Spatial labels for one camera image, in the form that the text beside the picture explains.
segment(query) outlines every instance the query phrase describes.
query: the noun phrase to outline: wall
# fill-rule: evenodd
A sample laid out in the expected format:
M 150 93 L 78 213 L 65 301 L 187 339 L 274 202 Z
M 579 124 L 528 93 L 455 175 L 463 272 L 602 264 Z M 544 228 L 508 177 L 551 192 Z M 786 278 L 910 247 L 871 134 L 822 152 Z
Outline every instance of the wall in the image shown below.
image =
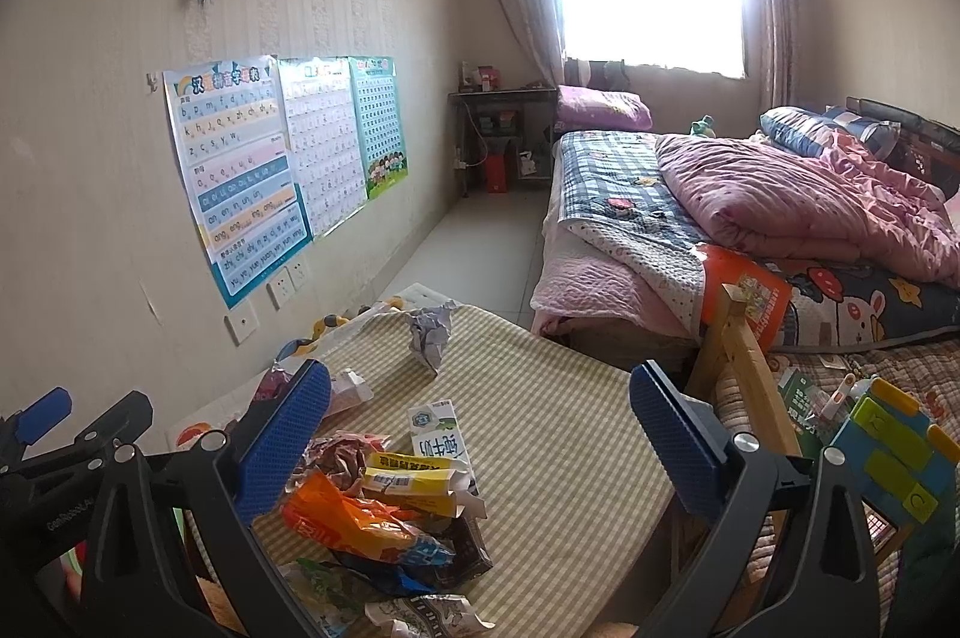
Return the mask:
M 461 0 L 463 58 L 500 69 L 504 88 L 518 88 L 541 76 L 514 37 L 497 0 Z M 640 94 L 663 133 L 688 133 L 690 123 L 710 114 L 725 136 L 750 136 L 757 128 L 760 79 L 752 76 L 760 61 L 755 11 L 747 12 L 745 80 L 659 66 L 630 66 L 631 90 Z
M 0 414 L 67 387 L 59 444 L 139 387 L 162 432 L 382 290 L 455 195 L 456 19 L 453 0 L 0 0 Z M 253 293 L 237 348 L 145 73 L 275 52 L 395 56 L 411 172 L 301 254 L 313 280 L 282 311 Z
M 960 0 L 811 0 L 808 100 L 875 99 L 960 127 Z

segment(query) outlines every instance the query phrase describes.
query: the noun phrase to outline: blue pillow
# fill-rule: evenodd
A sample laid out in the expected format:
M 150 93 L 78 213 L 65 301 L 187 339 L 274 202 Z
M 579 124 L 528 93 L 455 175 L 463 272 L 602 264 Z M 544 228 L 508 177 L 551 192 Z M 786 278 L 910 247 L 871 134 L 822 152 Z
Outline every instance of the blue pillow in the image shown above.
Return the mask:
M 838 127 L 807 109 L 775 107 L 760 115 L 760 128 L 776 144 L 797 155 L 818 158 L 829 133 Z
M 824 113 L 824 118 L 853 134 L 867 146 L 877 161 L 887 158 L 899 142 L 899 123 L 864 118 L 855 112 L 847 112 L 843 107 L 831 107 Z

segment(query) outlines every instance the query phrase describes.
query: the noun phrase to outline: tile floor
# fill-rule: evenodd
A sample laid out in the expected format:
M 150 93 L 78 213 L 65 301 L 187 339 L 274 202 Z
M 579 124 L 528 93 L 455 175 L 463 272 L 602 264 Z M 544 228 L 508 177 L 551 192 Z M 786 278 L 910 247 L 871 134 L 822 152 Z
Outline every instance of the tile floor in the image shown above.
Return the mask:
M 422 283 L 529 330 L 530 297 L 544 268 L 547 190 L 475 192 L 421 243 L 382 297 Z

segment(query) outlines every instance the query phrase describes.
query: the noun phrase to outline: screw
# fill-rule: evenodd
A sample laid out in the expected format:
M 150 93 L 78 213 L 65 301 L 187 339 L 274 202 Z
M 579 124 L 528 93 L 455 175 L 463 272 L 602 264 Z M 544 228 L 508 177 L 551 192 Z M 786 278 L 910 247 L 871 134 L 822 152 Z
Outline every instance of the screw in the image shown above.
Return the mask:
M 760 447 L 760 440 L 750 435 L 750 432 L 740 432 L 740 435 L 733 438 L 733 445 L 741 451 L 752 454 Z
M 837 449 L 834 446 L 827 446 L 827 448 L 824 449 L 824 459 L 826 459 L 830 464 L 836 465 L 837 467 L 840 467 L 840 465 L 847 461 L 843 451 L 840 451 L 840 449 Z
M 219 451 L 223 446 L 227 445 L 227 435 L 224 435 L 223 432 L 219 430 L 213 430 L 213 432 L 208 432 L 206 435 L 203 435 L 200 438 L 200 447 L 204 451 Z
M 136 449 L 134 449 L 130 444 L 121 446 L 119 449 L 113 452 L 114 460 L 120 462 L 121 464 L 130 461 L 134 456 L 136 456 Z

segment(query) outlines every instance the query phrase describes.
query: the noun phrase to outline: green box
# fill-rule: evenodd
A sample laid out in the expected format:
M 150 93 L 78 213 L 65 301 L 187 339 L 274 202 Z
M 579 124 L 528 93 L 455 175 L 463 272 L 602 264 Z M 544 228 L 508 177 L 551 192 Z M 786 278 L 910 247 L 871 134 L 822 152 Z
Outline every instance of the green box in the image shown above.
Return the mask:
M 814 432 L 803 425 L 803 420 L 810 416 L 812 406 L 808 391 L 810 388 L 815 388 L 810 379 L 803 373 L 794 372 L 782 387 L 778 387 L 778 390 L 781 398 L 784 399 L 793 432 L 797 435 L 800 451 L 808 459 L 817 459 L 824 444 Z

